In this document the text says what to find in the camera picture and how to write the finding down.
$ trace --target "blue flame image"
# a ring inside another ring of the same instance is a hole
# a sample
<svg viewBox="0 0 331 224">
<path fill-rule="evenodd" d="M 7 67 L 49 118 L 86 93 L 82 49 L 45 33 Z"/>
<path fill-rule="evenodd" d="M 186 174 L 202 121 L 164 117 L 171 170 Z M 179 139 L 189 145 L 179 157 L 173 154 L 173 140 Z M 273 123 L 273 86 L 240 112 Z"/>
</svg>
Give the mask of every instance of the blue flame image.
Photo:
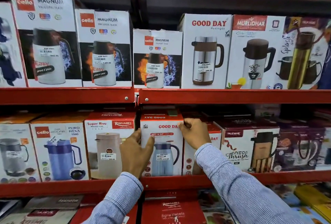
<svg viewBox="0 0 331 224">
<path fill-rule="evenodd" d="M 64 69 L 65 71 L 67 71 L 67 69 L 72 65 L 69 49 L 67 47 L 67 44 L 62 41 L 60 41 L 60 47 L 61 47 L 62 57 L 64 60 Z"/>
<path fill-rule="evenodd" d="M 123 59 L 123 55 L 121 51 L 115 47 L 115 66 L 116 66 L 116 77 L 119 77 L 124 72 L 124 66 L 125 66 L 125 59 Z"/>
<path fill-rule="evenodd" d="M 168 57 L 168 61 L 169 61 L 169 68 L 171 69 L 171 74 L 169 74 L 169 71 L 168 71 L 168 67 L 166 67 L 164 69 L 164 81 L 163 81 L 163 84 L 165 86 L 169 86 L 172 81 L 175 80 L 176 78 L 176 64 L 175 64 L 175 61 L 173 60 L 173 57 L 171 55 L 167 55 Z"/>
</svg>

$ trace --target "striped shirt sleeve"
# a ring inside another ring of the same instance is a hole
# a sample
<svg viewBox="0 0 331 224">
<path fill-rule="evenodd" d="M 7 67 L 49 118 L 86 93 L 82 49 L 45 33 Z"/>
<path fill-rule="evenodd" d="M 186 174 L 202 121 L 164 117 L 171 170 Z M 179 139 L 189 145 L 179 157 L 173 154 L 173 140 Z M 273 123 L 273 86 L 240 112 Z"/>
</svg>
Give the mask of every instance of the striped shirt sleeve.
<svg viewBox="0 0 331 224">
<path fill-rule="evenodd" d="M 254 176 L 239 171 L 211 143 L 195 153 L 229 211 L 241 224 L 304 224 L 302 218 Z"/>
<path fill-rule="evenodd" d="M 143 186 L 133 175 L 122 172 L 103 201 L 92 211 L 84 224 L 122 224 L 127 213 L 137 203 Z"/>
</svg>

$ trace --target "lemon slice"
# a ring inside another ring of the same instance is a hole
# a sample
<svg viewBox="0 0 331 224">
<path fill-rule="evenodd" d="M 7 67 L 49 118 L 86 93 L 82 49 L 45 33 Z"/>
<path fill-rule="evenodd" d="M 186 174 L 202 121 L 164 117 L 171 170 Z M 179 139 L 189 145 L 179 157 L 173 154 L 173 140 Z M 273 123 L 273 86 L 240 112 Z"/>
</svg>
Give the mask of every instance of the lemon slice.
<svg viewBox="0 0 331 224">
<path fill-rule="evenodd" d="M 244 86 L 246 84 L 246 79 L 242 77 L 242 78 L 239 78 L 237 82 L 238 82 L 238 84 Z"/>
</svg>

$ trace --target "left hand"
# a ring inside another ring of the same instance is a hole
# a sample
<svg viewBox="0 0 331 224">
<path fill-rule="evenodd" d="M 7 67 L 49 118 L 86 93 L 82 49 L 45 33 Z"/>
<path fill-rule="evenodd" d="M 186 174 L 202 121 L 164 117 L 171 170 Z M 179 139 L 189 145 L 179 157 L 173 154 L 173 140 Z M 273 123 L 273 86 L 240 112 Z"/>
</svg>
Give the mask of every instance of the left hand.
<svg viewBox="0 0 331 224">
<path fill-rule="evenodd" d="M 149 137 L 146 147 L 140 143 L 141 129 L 139 128 L 119 146 L 122 157 L 122 172 L 129 172 L 139 179 L 154 149 L 154 137 Z"/>
</svg>

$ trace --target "hand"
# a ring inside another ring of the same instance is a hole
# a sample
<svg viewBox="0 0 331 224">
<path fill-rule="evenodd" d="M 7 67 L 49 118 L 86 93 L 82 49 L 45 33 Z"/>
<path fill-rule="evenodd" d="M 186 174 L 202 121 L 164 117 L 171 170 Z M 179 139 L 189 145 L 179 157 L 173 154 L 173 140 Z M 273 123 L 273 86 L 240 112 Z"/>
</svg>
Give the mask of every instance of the hand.
<svg viewBox="0 0 331 224">
<path fill-rule="evenodd" d="M 198 149 L 205 143 L 211 143 L 206 123 L 192 118 L 186 118 L 184 122 L 186 126 L 183 123 L 179 123 L 178 126 L 191 147 Z"/>
<path fill-rule="evenodd" d="M 147 166 L 154 149 L 154 137 L 149 137 L 146 147 L 140 144 L 140 128 L 119 146 L 122 157 L 122 172 L 128 172 L 138 179 Z"/>
</svg>

